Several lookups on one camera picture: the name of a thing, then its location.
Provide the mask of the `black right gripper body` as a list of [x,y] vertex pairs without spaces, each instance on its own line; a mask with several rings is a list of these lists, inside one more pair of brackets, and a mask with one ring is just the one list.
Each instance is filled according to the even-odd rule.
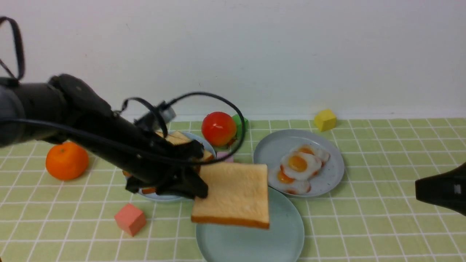
[[466,215],[466,163],[443,174],[415,181],[418,201]]

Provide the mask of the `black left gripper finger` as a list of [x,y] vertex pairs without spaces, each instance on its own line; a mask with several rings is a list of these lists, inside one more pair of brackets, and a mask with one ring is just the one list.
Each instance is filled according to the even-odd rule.
[[182,159],[197,159],[202,160],[205,154],[205,148],[202,143],[197,140],[174,140],[171,141],[174,145],[175,156]]
[[158,195],[175,195],[187,199],[205,199],[208,197],[209,187],[200,177],[200,169],[171,168],[164,175],[156,175],[151,181],[142,181],[126,172],[126,190],[137,194],[143,187],[155,187]]

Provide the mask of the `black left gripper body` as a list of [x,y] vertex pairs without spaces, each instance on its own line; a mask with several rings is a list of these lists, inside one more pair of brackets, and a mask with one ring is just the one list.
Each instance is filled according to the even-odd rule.
[[86,131],[99,137],[86,148],[142,181],[151,181],[171,168],[181,169],[189,159],[175,156],[174,145],[122,117],[86,115]]

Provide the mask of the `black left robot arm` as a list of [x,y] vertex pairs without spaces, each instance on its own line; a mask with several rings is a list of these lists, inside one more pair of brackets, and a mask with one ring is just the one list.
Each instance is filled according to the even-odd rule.
[[135,124],[122,118],[82,80],[62,74],[47,83],[1,80],[1,147],[40,140],[72,141],[130,174],[126,189],[154,187],[158,195],[205,198],[200,178],[204,148],[199,142],[175,145],[155,133],[175,113],[166,102]]

